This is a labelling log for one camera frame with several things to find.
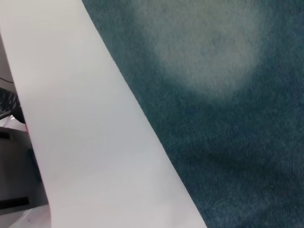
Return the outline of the blue denim shorts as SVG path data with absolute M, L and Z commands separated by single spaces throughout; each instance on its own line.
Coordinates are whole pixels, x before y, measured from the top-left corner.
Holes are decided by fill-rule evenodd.
M 304 228 L 304 0 L 82 0 L 208 228 Z

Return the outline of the black keyboard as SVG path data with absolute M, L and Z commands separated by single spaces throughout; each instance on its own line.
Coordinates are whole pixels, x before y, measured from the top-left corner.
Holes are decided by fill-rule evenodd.
M 0 120 L 20 114 L 21 106 L 16 93 L 0 88 Z

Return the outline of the dark grey box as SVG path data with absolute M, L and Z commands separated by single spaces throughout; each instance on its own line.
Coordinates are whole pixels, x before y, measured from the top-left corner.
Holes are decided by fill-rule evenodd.
M 0 127 L 0 215 L 47 204 L 29 134 Z

